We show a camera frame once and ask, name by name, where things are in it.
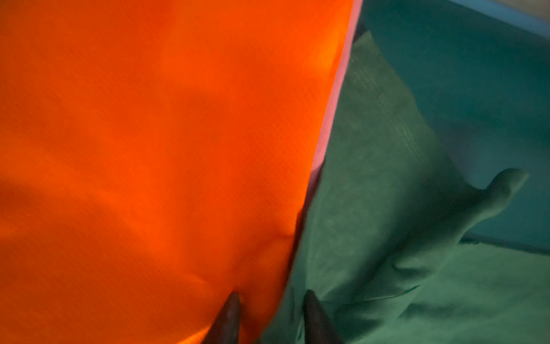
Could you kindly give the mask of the dark green t shirt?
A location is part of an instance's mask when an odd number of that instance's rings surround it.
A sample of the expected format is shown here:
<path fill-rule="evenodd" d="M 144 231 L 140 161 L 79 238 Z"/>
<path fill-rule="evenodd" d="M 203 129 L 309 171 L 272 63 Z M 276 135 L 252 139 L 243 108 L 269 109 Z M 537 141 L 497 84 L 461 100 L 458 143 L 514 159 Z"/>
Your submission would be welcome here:
<path fill-rule="evenodd" d="M 345 343 L 548 343 L 549 256 L 467 239 L 527 181 L 467 183 L 370 33 L 354 42 L 284 297 L 261 343 L 303 343 L 314 292 Z"/>

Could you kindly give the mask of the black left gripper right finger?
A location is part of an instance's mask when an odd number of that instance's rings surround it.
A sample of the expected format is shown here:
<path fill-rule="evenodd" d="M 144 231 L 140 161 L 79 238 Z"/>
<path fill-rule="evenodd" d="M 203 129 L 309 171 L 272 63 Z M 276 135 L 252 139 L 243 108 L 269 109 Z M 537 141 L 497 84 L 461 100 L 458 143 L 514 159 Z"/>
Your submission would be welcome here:
<path fill-rule="evenodd" d="M 334 325 L 313 290 L 305 293 L 303 303 L 305 344 L 343 344 Z"/>

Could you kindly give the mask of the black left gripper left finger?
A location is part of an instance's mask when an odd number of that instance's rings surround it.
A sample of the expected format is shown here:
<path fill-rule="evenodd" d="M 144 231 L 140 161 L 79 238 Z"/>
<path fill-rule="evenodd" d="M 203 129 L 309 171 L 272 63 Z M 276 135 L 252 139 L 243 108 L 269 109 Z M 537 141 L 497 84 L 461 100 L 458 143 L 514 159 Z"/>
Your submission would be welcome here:
<path fill-rule="evenodd" d="M 241 299 L 232 292 L 226 299 L 201 344 L 238 344 Z"/>

